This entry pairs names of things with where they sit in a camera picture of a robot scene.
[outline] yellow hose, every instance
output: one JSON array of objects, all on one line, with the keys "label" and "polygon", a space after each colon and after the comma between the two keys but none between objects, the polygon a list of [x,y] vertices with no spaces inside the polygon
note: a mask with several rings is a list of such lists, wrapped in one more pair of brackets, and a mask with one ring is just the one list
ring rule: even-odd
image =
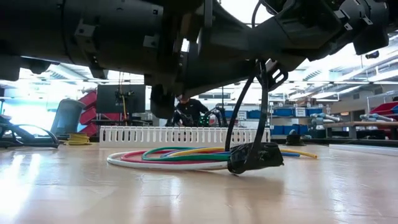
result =
[{"label": "yellow hose", "polygon": [[[186,156],[194,153],[201,153],[201,152],[209,152],[209,151],[224,151],[223,147],[207,147],[207,148],[200,148],[200,149],[191,149],[191,150],[185,150],[185,151],[178,151],[175,153],[171,153],[169,156]],[[291,149],[281,149],[281,152],[289,152],[289,153],[297,153],[302,156],[308,156],[314,159],[318,159],[318,156],[315,154],[311,154],[308,152],[302,152],[302,151],[296,151],[296,150],[291,150]]]},{"label": "yellow hose", "polygon": [[291,150],[291,149],[281,149],[280,151],[281,152],[289,152],[289,153],[297,153],[297,154],[300,154],[302,156],[308,156],[308,157],[311,157],[311,158],[314,158],[314,159],[318,159],[317,155],[311,154],[311,153],[308,153],[308,152],[296,151],[296,150]]},{"label": "yellow hose", "polygon": [[67,141],[61,141],[67,146],[91,145],[90,137],[86,133],[70,133]]},{"label": "yellow hose", "polygon": [[186,151],[179,151],[175,153],[171,153],[169,156],[186,156],[189,154],[199,153],[199,152],[211,152],[211,151],[224,151],[224,147],[206,147],[200,149],[191,149]]}]

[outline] floor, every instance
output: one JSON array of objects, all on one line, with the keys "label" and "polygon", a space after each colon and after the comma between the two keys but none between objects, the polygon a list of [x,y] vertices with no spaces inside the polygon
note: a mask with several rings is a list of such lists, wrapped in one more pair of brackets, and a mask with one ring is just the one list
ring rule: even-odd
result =
[{"label": "floor", "polygon": [[116,167],[125,150],[97,145],[1,150],[0,223],[398,223],[398,157],[294,149],[320,158],[239,177]]}]

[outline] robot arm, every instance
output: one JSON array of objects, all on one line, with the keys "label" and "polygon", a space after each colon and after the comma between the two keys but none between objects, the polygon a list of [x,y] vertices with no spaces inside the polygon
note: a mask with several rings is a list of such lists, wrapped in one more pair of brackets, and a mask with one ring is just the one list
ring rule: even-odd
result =
[{"label": "robot arm", "polygon": [[395,0],[261,3],[274,17],[250,28],[216,0],[1,1],[0,78],[17,80],[21,67],[41,73],[51,63],[88,66],[95,78],[108,70],[143,74],[153,114],[169,118],[175,95],[245,80],[259,73],[256,60],[272,59],[267,70],[281,71],[283,81],[305,59],[348,43],[357,54],[385,47],[397,29]]}]

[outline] cable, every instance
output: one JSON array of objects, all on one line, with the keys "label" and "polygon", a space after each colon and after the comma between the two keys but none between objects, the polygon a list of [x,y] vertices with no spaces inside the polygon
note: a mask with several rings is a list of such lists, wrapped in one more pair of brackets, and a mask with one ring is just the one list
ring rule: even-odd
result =
[{"label": "cable", "polygon": [[[149,150],[142,155],[143,161],[226,161],[229,159],[229,155],[192,155],[192,156],[175,156],[175,157],[163,157],[163,158],[150,158],[148,155],[157,151],[176,149],[177,147],[161,147],[157,149]],[[222,147],[214,148],[201,148],[201,150],[214,151],[215,149],[221,150]]]},{"label": "cable", "polygon": [[[132,159],[131,157],[133,156],[138,156],[142,155],[146,151],[141,151],[141,152],[129,152],[127,154],[124,154],[121,156],[120,160],[125,161],[125,162],[138,162],[138,163],[145,163],[145,164],[198,164],[198,163],[206,163],[206,162],[212,162],[212,161],[166,161],[166,162],[157,162],[157,161],[143,161],[139,159]],[[174,152],[173,150],[163,150],[163,151],[157,151],[154,154],[163,154],[165,152]]]},{"label": "cable", "polygon": [[60,140],[67,146],[84,146],[91,145],[90,137],[86,133],[70,133],[67,141]]},{"label": "cable", "polygon": [[253,149],[260,149],[261,146],[261,141],[262,141],[262,136],[264,135],[264,130],[266,128],[266,123],[267,123],[267,109],[268,109],[268,77],[267,77],[267,68],[266,68],[266,63],[264,61],[260,61],[260,69],[261,69],[261,77],[258,77],[257,79],[259,80],[259,83],[262,86],[262,91],[261,91],[261,115],[259,119],[259,124],[257,126],[257,131],[256,131],[256,137],[254,137],[254,142],[252,147],[250,147],[248,151],[248,159],[244,162],[244,165],[249,161],[250,158],[255,159],[256,158],[256,151],[253,151]]},{"label": "cable", "polygon": [[[169,152],[167,156],[169,157],[181,157],[181,156],[188,156],[194,153],[203,153],[203,152],[210,152],[213,148],[200,148],[200,149],[184,149],[184,150],[177,150],[177,151],[172,151]],[[308,157],[312,157],[314,159],[317,159],[318,156],[311,154],[311,153],[307,153],[307,152],[302,152],[302,151],[296,151],[296,150],[291,150],[291,149],[281,149],[281,152],[284,152],[285,156],[296,156],[298,157],[299,155],[303,155],[303,156],[308,156]]]},{"label": "cable", "polygon": [[[182,149],[182,150],[174,150],[165,154],[160,155],[160,158],[163,157],[168,157],[170,155],[172,155],[175,152],[180,152],[180,151],[188,151],[190,149]],[[230,152],[220,152],[220,151],[208,151],[208,152],[204,152],[204,153],[209,153],[209,154],[218,154],[218,155],[230,155]],[[291,156],[291,157],[300,157],[299,153],[292,153],[292,152],[282,152],[282,156]]]},{"label": "cable", "polygon": [[260,5],[261,5],[261,2],[259,0],[259,2],[257,2],[257,4],[256,4],[256,6],[254,8],[254,11],[253,11],[253,14],[251,16],[251,27],[252,28],[255,28],[255,26],[256,26],[256,16],[257,16],[257,12],[258,12],[258,10],[260,8]]},{"label": "cable", "polygon": [[211,151],[224,151],[223,147],[204,147],[204,148],[199,148],[199,149],[189,149],[189,150],[183,150],[183,151],[177,151],[172,153],[170,156],[184,156],[184,155],[189,155],[193,153],[203,153],[203,152],[211,152]]},{"label": "cable", "polygon": [[232,116],[231,116],[231,119],[229,121],[229,126],[228,126],[228,130],[227,130],[227,133],[226,133],[226,139],[225,139],[225,151],[227,151],[227,152],[229,151],[229,148],[231,146],[232,130],[234,129],[236,117],[238,116],[238,112],[239,112],[239,109],[240,109],[241,104],[243,102],[243,98],[246,95],[246,93],[248,92],[249,87],[250,87],[251,83],[253,82],[255,76],[256,76],[256,74],[253,74],[253,75],[249,76],[249,78],[246,81],[246,84],[244,84],[242,92],[239,95],[239,98],[238,98],[238,100],[237,100],[237,102],[235,104],[234,111],[232,112]]},{"label": "cable", "polygon": [[296,150],[291,150],[291,149],[281,149],[280,151],[281,152],[289,152],[289,153],[297,153],[297,154],[300,154],[300,155],[303,155],[303,156],[308,156],[308,157],[311,157],[311,158],[314,158],[314,159],[318,159],[317,155],[311,154],[311,153],[308,153],[308,152],[296,151]]},{"label": "cable", "polygon": [[[142,162],[126,162],[120,161],[116,158],[121,157],[124,154],[129,152],[120,152],[109,155],[106,159],[108,163],[130,167],[130,168],[138,168],[138,169],[166,169],[166,170],[222,170],[226,169],[227,162],[207,162],[207,163],[199,163],[199,164],[148,164]],[[143,154],[145,151],[136,152],[136,155]]]},{"label": "cable", "polygon": [[119,72],[119,89],[120,89],[120,94],[121,94],[122,100],[123,100],[123,115],[124,115],[124,119],[127,119],[126,100],[124,100],[124,95],[123,95],[123,91],[122,91],[123,78],[124,78],[124,72],[123,73]]}]

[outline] person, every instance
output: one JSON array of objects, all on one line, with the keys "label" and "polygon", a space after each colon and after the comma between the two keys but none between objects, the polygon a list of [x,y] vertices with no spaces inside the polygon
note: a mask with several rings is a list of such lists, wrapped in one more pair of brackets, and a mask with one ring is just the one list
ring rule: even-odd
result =
[{"label": "person", "polygon": [[200,113],[204,114],[209,111],[209,109],[199,100],[191,99],[184,95],[180,95],[177,99],[178,104],[176,105],[176,108],[187,117],[191,117],[193,122],[189,123],[186,119],[182,119],[182,116],[179,113],[174,114],[174,122],[179,126],[197,127],[200,120]]}]

